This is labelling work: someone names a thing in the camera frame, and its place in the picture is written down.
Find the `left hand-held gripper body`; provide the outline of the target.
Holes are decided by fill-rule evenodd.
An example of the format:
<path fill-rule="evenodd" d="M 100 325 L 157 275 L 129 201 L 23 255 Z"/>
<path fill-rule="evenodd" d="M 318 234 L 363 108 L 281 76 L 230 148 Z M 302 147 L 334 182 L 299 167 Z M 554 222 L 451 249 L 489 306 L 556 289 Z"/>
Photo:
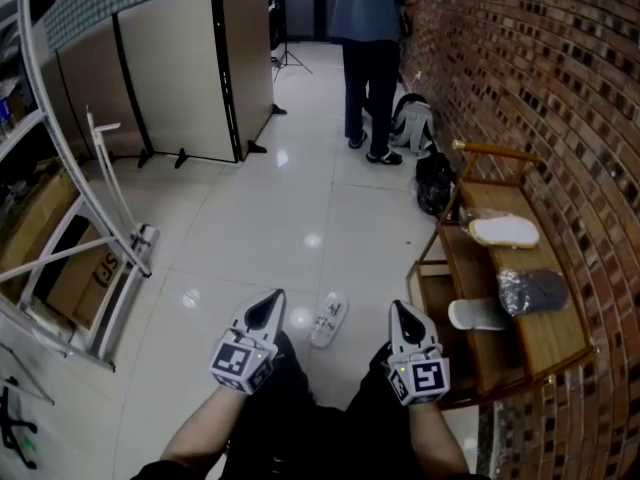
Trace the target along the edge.
<path fill-rule="evenodd" d="M 274 372 L 278 347 L 228 327 L 217 341 L 208 371 L 220 386 L 252 395 Z"/>

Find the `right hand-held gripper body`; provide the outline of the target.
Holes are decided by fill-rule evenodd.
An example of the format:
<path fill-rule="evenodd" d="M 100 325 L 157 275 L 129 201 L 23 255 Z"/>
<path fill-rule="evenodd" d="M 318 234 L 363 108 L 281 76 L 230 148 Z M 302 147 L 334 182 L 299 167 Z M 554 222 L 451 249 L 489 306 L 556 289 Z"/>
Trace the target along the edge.
<path fill-rule="evenodd" d="M 449 360 L 442 356 L 439 345 L 393 354 L 388 359 L 387 380 L 402 406 L 435 402 L 451 389 Z"/>

